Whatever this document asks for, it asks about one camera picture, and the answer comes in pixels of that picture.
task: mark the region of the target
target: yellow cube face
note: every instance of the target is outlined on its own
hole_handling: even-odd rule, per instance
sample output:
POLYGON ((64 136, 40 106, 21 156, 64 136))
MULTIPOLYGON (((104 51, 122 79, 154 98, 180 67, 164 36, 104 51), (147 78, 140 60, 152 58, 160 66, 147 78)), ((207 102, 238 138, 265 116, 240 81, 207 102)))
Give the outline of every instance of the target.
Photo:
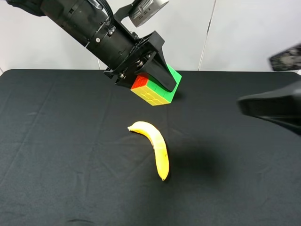
POLYGON ((133 93, 141 97, 143 100, 148 102, 152 106, 158 106, 158 105, 166 105, 170 104, 169 101, 161 97, 159 94, 157 94, 155 91, 151 90, 147 86, 138 87, 131 90, 133 93))

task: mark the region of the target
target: cylindrical motor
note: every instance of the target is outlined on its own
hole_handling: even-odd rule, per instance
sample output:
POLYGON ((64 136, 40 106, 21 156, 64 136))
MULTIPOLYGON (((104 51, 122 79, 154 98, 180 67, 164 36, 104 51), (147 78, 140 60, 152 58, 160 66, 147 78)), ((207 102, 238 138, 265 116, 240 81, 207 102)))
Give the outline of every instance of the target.
POLYGON ((43 0, 41 10, 111 69, 128 56, 134 42, 87 0, 43 0))

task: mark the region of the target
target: black object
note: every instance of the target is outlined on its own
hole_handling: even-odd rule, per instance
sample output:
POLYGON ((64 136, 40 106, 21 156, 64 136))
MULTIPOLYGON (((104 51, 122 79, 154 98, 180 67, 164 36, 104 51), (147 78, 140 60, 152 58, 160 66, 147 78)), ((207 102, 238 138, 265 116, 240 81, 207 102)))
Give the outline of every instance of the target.
POLYGON ((98 2, 98 4, 101 6, 101 9, 106 10, 109 18, 108 24, 111 25, 112 23, 114 23, 114 14, 107 0, 94 0, 94 1, 98 2))
POLYGON ((117 85, 130 88, 138 74, 148 73, 173 91, 176 82, 162 51, 165 41, 157 32, 139 38, 121 23, 140 1, 119 9, 114 21, 109 21, 88 0, 7 0, 34 15, 52 19, 108 66, 104 73, 109 78, 117 76, 117 85))
POLYGON ((301 81, 238 101, 243 114, 273 122, 301 135, 301 81))
POLYGON ((300 225, 300 137, 236 104, 299 76, 179 73, 158 107, 96 70, 3 73, 0 225, 300 225), (166 183, 148 139, 127 130, 139 120, 165 138, 166 183))
POLYGON ((301 69, 301 44, 272 56, 270 64, 274 71, 292 71, 301 69))

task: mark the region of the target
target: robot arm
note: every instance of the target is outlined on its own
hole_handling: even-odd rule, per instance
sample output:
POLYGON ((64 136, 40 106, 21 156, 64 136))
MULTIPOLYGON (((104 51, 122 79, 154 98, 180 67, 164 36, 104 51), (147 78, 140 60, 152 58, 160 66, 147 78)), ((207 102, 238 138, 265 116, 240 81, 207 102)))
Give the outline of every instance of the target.
POLYGON ((157 32, 139 38, 121 21, 129 16, 140 26, 168 3, 168 0, 135 0, 112 14, 106 0, 6 0, 8 4, 36 15, 48 16, 87 48, 108 68, 116 84, 132 87, 139 74, 152 76, 168 91, 176 82, 162 51, 164 40, 157 32))

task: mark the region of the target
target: cable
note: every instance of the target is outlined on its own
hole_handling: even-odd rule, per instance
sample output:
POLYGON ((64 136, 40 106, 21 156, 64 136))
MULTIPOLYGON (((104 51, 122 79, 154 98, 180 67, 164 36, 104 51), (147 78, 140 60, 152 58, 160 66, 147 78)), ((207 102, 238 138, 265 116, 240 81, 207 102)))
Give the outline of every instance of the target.
POLYGON ((112 24, 114 22, 114 14, 113 11, 110 7, 110 5, 108 4, 108 2, 106 0, 96 0, 103 8, 104 10, 107 12, 108 17, 109 17, 109 21, 110 24, 112 24))
POLYGON ((98 3, 96 0, 88 0, 92 6, 94 6, 96 9, 102 10, 103 7, 101 4, 98 3))
POLYGON ((98 58, 97 58, 97 62, 98 62, 98 68, 99 68, 99 70, 101 70, 100 62, 99 62, 99 59, 98 59, 98 58))

